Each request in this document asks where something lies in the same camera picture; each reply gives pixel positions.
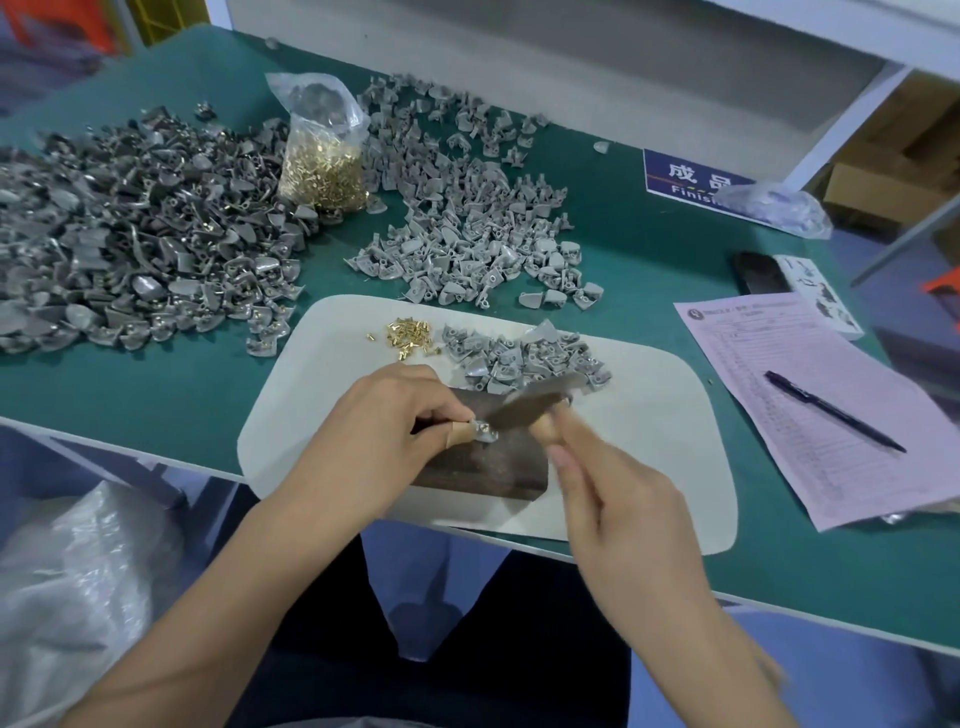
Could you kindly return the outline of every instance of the red stool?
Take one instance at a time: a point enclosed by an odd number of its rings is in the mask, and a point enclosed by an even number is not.
[[[97,0],[0,0],[0,3],[13,36],[24,45],[33,45],[34,42],[23,26],[20,15],[76,25],[84,32],[90,45],[101,53],[112,56],[117,52],[110,27]]]
[[[937,279],[929,280],[921,287],[925,293],[932,293],[933,295],[936,295],[937,291],[945,289],[960,295],[960,268],[954,268]],[[960,323],[957,324],[957,330],[960,330]]]

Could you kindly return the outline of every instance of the white plastic sack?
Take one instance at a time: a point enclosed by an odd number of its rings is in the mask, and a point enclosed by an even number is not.
[[[367,204],[361,155],[369,116],[344,83],[325,73],[268,73],[290,112],[277,191],[302,205],[354,211]]]
[[[180,553],[127,486],[36,501],[0,552],[0,725],[56,725],[176,598]]]
[[[731,184],[714,192],[713,201],[800,237],[828,240],[833,235],[833,224],[817,198],[779,182]]]

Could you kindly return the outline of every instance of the black smartphone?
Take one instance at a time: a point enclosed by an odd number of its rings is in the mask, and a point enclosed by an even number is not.
[[[744,251],[731,255],[730,261],[741,294],[789,293],[791,290],[772,255]]]

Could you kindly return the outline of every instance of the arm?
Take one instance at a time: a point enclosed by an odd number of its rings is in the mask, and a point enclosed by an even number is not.
[[[716,603],[683,494],[568,408],[534,428],[564,492],[584,581],[690,728],[796,728],[780,669]]]
[[[390,366],[354,384],[277,490],[60,725],[224,725],[297,597],[455,444],[450,422],[410,434],[428,415],[473,416],[429,367]]]

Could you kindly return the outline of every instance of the green table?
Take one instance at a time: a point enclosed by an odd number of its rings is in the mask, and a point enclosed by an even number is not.
[[[264,72],[278,70],[332,73],[354,91],[371,75],[289,48],[270,51],[254,37],[196,27],[4,120],[0,141],[25,144],[29,129],[79,133],[87,124],[120,123],[158,104],[192,118],[203,100],[228,126],[243,129],[282,114],[263,80]],[[714,591],[960,654],[960,520],[917,517],[896,528],[865,522],[818,534],[673,308],[674,302],[735,295],[728,255],[748,249],[813,258],[865,320],[825,244],[647,195],[640,150],[612,145],[602,156],[593,141],[549,127],[537,134],[524,170],[569,186],[564,210],[585,249],[582,268],[607,291],[586,312],[568,305],[551,318],[560,328],[673,352],[707,386],[740,513],[736,544],[707,559]],[[324,296],[402,292],[402,281],[366,281],[342,260],[401,219],[399,199],[386,201],[388,213],[352,216],[310,247],[300,310]],[[542,313],[516,303],[517,293],[534,286],[521,276],[498,287],[487,313],[538,323]],[[273,366],[244,352],[246,328],[228,322],[135,353],[84,344],[2,357],[0,419],[242,479],[237,435]],[[872,334],[858,345],[884,358]],[[563,542],[507,541],[569,556]]]

